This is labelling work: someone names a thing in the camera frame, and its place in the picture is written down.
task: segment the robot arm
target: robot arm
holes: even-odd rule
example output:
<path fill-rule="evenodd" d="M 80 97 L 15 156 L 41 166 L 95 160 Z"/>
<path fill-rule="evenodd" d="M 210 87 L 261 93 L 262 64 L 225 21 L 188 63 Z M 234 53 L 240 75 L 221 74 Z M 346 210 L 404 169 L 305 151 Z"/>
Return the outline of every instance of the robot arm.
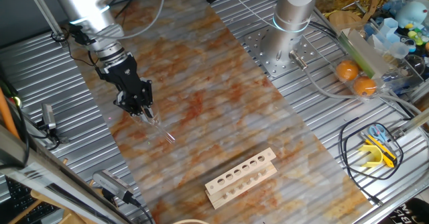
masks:
<path fill-rule="evenodd" d="M 119 93 L 113 102 L 131 115 L 143 120 L 152 118 L 151 81 L 139 78 L 137 63 L 117 40 L 92 37 L 123 36 L 122 27 L 115 23 L 107 0 L 58 0 L 70 20 L 70 33 L 75 41 L 94 52 L 103 64 L 96 71 L 100 79 L 114 84 Z"/>

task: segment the keyboard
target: keyboard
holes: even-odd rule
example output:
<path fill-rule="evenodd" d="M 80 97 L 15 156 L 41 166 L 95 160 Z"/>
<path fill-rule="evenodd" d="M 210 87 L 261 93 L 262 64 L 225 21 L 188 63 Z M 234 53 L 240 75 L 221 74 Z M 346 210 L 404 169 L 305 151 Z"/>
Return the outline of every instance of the keyboard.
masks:
<path fill-rule="evenodd" d="M 11 195 L 15 216 L 18 216 L 22 211 L 26 210 L 30 205 L 32 205 L 35 201 L 37 201 L 37 199 L 33 198 L 30 195 L 30 192 L 32 191 L 30 188 L 8 178 L 7 176 L 6 176 L 6 182 L 7 182 L 7 187 L 9 189 L 9 193 Z M 54 213 L 58 209 L 59 209 L 58 207 L 55 207 L 48 203 L 41 203 L 36 208 L 31 210 L 26 216 L 24 216 L 17 223 L 19 224 L 37 223 L 42 218 Z"/>

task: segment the marbled work surface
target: marbled work surface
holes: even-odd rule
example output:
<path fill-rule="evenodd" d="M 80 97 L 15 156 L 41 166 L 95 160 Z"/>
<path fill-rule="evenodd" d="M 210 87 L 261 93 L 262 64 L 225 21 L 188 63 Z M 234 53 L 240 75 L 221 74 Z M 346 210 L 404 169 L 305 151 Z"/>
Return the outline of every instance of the marbled work surface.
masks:
<path fill-rule="evenodd" d="M 135 0 L 125 30 L 151 22 L 159 1 Z M 121 42 L 176 143 L 136 124 L 112 104 L 117 89 L 76 63 L 156 223 L 352 223 L 371 208 L 205 0 L 166 0 L 148 32 Z M 278 172 L 214 210 L 204 184 L 268 147 Z"/>

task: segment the metal mounting plate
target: metal mounting plate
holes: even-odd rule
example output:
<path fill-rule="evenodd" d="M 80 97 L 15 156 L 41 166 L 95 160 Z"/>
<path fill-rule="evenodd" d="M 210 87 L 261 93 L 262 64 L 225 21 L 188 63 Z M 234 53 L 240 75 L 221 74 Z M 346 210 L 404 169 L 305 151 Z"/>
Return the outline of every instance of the metal mounting plate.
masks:
<path fill-rule="evenodd" d="M 259 67 L 264 69 L 265 73 L 271 77 L 281 76 L 289 70 L 297 67 L 294 61 L 291 63 L 268 62 L 263 54 L 261 54 L 261 39 L 267 33 L 271 26 L 263 27 L 260 30 L 252 32 L 244 37 L 245 43 L 249 46 L 249 54 L 257 59 Z M 306 38 L 302 37 L 301 47 L 297 50 L 298 54 L 303 57 L 303 60 L 309 62 L 317 56 L 317 51 L 308 43 Z"/>

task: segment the metal slotted table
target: metal slotted table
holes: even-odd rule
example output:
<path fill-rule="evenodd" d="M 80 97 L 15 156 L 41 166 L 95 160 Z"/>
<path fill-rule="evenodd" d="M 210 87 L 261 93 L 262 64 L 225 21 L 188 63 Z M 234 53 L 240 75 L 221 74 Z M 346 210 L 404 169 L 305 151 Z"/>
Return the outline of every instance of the metal slotted table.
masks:
<path fill-rule="evenodd" d="M 271 19 L 277 0 L 242 1 L 264 20 L 272 22 Z M 218 0 L 212 3 L 211 7 L 251 56 L 259 53 L 253 44 L 246 44 L 246 41 L 249 41 L 249 36 L 257 36 L 258 32 L 264 30 L 265 23 L 254 16 L 238 0 Z M 328 22 L 321 14 L 313 13 L 313 17 L 313 21 L 328 25 Z M 328 60 L 333 61 L 344 56 L 343 51 L 323 33 L 308 27 L 305 31 L 305 36 Z M 324 90 L 330 93 L 350 94 L 346 86 L 338 81 L 325 59 L 320 57 L 318 53 L 314 58 L 309 55 L 309 58 L 306 60 L 308 61 L 311 75 Z M 254 59 L 255 63 L 265 70 L 265 62 L 260 62 L 255 57 Z M 267 77 L 303 118 L 306 125 L 310 127 L 343 169 L 345 169 L 345 166 L 341 161 L 338 144 L 339 131 L 344 123 L 356 117 L 360 118 L 350 128 L 346 129 L 345 136 L 371 122 L 378 121 L 389 129 L 398 128 L 405 123 L 402 119 L 406 117 L 398 113 L 396 109 L 400 109 L 400 107 L 395 103 L 385 103 L 381 100 L 362 103 L 356 99 L 332 99 L 322 95 L 312 86 L 307 76 L 297 66 L 287 67 L 283 74 L 265 71 L 267 74 L 274 73 L 275 77 Z M 413 131 L 399 141 L 404 150 L 404 161 L 400 169 L 390 179 L 373 180 L 355 174 L 356 181 L 366 191 L 381 199 L 382 202 L 391 199 L 397 194 L 401 195 L 403 189 L 409 187 L 423 173 L 428 171 L 429 150 L 426 140 L 421 131 Z M 357 154 L 357 148 L 360 143 L 361 138 L 357 136 L 352 137 L 349 141 L 349 162 L 351 164 L 362 158 L 361 155 Z M 390 171 L 391 169 L 389 168 L 378 166 L 368 173 L 375 176 L 386 176 Z M 424 190 L 423 186 L 417 186 L 416 188 L 420 188 L 420 191 Z M 393 210 L 399 204 L 396 203 L 390 209 Z"/>
<path fill-rule="evenodd" d="M 269 21 L 277 0 L 243 1 Z M 245 44 L 244 36 L 266 25 L 237 0 L 218 0 L 211 7 L 243 47 L 250 52 L 251 46 Z M 310 28 L 305 34 L 312 45 L 329 60 L 343 56 L 338 46 L 324 34 Z M 41 102 L 54 104 L 58 130 L 60 134 L 67 135 L 70 139 L 70 144 L 58 148 L 55 155 L 59 158 L 68 158 L 68 166 L 87 182 L 91 180 L 95 170 L 104 166 L 124 181 L 131 183 L 139 196 L 139 201 L 142 202 L 135 181 L 68 52 L 53 42 L 50 34 L 43 34 L 0 50 L 0 59 L 2 67 L 23 95 L 23 103 L 27 106 L 24 111 L 31 119 L 40 120 Z M 316 53 L 315 59 L 309 61 L 308 67 L 317 83 L 325 90 L 332 93 L 347 92 L 345 85 L 336 79 L 328 65 L 329 63 Z M 343 168 L 338 151 L 338 136 L 344 123 L 360 117 L 346 130 L 346 135 L 374 121 L 379 121 L 392 129 L 405 123 L 402 121 L 403 116 L 383 101 L 376 100 L 365 104 L 355 99 L 330 99 L 321 95 L 298 67 L 288 68 L 269 79 Z M 358 143 L 358 137 L 351 138 L 349 142 L 352 163 L 358 160 L 356 158 Z M 374 181 L 356 175 L 359 184 L 383 202 L 400 194 L 405 187 L 426 172 L 429 165 L 428 144 L 419 131 L 403 137 L 400 144 L 405 153 L 404 163 L 392 178 Z M 374 174 L 380 176 L 387 171 L 389 169 L 381 166 L 372 170 Z M 7 186 L 4 177 L 1 177 L 0 200 L 8 198 Z M 142 215 L 141 211 L 132 206 L 122 202 L 119 205 L 132 219 Z M 60 217 L 61 213 L 57 212 L 45 221 L 56 223 Z"/>

